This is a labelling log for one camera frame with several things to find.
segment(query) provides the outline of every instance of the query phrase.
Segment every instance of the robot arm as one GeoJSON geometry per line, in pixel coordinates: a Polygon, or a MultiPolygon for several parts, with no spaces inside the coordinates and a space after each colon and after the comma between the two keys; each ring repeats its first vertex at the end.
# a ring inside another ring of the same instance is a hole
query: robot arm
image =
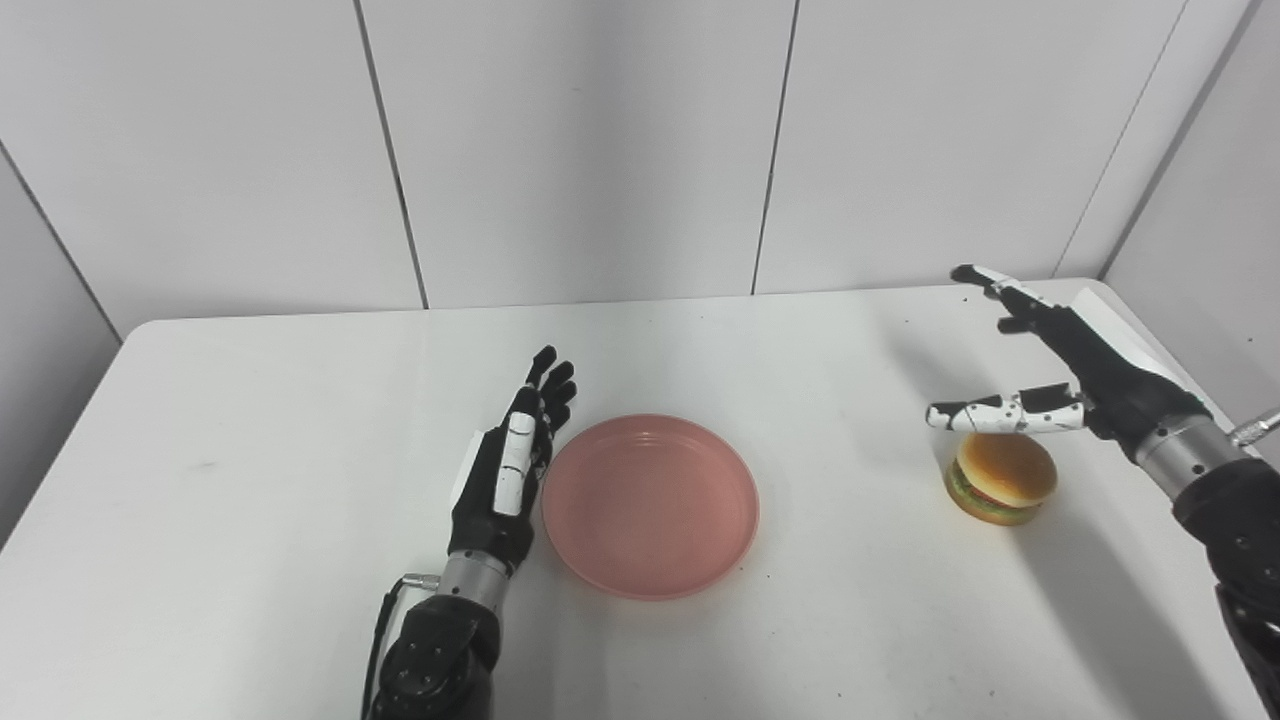
{"type": "Polygon", "coordinates": [[[1280,720],[1280,474],[1244,451],[1280,424],[1280,413],[1224,433],[1204,404],[1087,296],[1069,307],[1052,305],[1018,281],[975,265],[956,268],[951,278],[982,286],[1004,304],[1010,316],[1000,331],[1037,334],[1075,374],[1079,391],[1064,383],[1009,398],[936,402],[925,421],[988,433],[1083,424],[1115,439],[1165,491],[1174,518],[1204,544],[1228,633],[1268,715],[1280,720]]]}
{"type": "Polygon", "coordinates": [[[568,421],[577,395],[573,365],[550,373],[556,350],[534,357],[525,386],[502,423],[480,441],[466,484],[453,506],[449,559],[439,579],[406,575],[383,602],[370,657],[361,716],[369,720],[483,720],[490,716],[490,675],[498,664],[502,601],[507,583],[529,556],[538,486],[552,457],[556,432],[568,421]],[[545,383],[543,375],[547,374],[545,383]],[[404,616],[378,673],[381,632],[403,584],[436,589],[404,616]]]}

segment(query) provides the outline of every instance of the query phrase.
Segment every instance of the table surface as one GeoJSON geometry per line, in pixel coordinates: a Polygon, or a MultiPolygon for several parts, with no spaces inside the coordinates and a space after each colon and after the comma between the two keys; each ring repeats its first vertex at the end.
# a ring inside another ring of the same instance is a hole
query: table surface
{"type": "Polygon", "coordinates": [[[1023,528],[947,498],[925,402],[1066,378],[1000,314],[955,286],[143,325],[0,552],[0,717],[355,717],[381,593],[442,569],[471,433],[547,342],[581,387],[559,445],[691,419],[760,527],[655,603],[539,527],[498,717],[1262,717],[1201,547],[1114,445],[1044,438],[1060,489],[1023,528]]]}

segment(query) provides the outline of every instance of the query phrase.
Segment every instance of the toy hamburger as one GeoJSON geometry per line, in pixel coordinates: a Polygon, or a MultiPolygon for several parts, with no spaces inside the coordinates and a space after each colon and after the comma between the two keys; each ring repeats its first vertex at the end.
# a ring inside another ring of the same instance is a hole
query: toy hamburger
{"type": "Polygon", "coordinates": [[[997,525],[1030,521],[1057,487],[1048,451],[1016,434],[965,437],[943,477],[961,510],[997,525]]]}

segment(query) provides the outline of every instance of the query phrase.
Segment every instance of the white wall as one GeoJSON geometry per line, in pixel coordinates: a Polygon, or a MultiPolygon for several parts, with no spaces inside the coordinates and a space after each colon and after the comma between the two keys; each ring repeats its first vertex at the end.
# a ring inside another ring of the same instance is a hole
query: white wall
{"type": "MultiPolygon", "coordinates": [[[[1106,184],[1133,206],[1243,3],[1194,4],[1175,45],[1187,5],[803,0],[758,290],[1055,274],[1105,173],[1148,168],[1106,184]],[[1183,73],[1144,96],[1166,42],[1183,73]],[[1166,108],[1132,127],[1139,97],[1166,108]]],[[[1068,269],[1092,274],[1114,238],[1068,269]]]]}
{"type": "Polygon", "coordinates": [[[422,306],[351,0],[6,0],[0,97],[122,333],[422,306]]]}
{"type": "MultiPolygon", "coordinates": [[[[443,307],[1092,273],[1245,0],[358,1],[443,307]]],[[[0,4],[0,132],[122,332],[422,305],[358,9],[0,4]]]]}
{"type": "Polygon", "coordinates": [[[116,347],[0,147],[0,544],[116,347]]]}
{"type": "Polygon", "coordinates": [[[792,0],[371,0],[433,307],[748,295],[792,0]]]}
{"type": "MultiPolygon", "coordinates": [[[[1106,281],[1230,414],[1280,405],[1280,3],[1262,1],[1106,281]]],[[[1280,437],[1262,445],[1280,462],[1280,437]]]]}

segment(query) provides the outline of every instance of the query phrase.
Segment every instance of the burger patty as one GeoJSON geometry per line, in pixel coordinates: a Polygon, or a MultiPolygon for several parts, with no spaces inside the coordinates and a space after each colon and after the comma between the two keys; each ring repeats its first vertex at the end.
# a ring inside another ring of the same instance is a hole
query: burger patty
{"type": "Polygon", "coordinates": [[[960,469],[959,461],[952,461],[951,466],[947,468],[947,484],[951,486],[951,491],[961,497],[965,502],[973,503],[984,512],[991,512],[992,515],[998,515],[1001,518],[1009,518],[1010,520],[1023,519],[1029,514],[1036,512],[1039,507],[1010,507],[1001,502],[997,502],[982,493],[978,488],[969,483],[969,479],[964,477],[964,470],[960,469]]]}

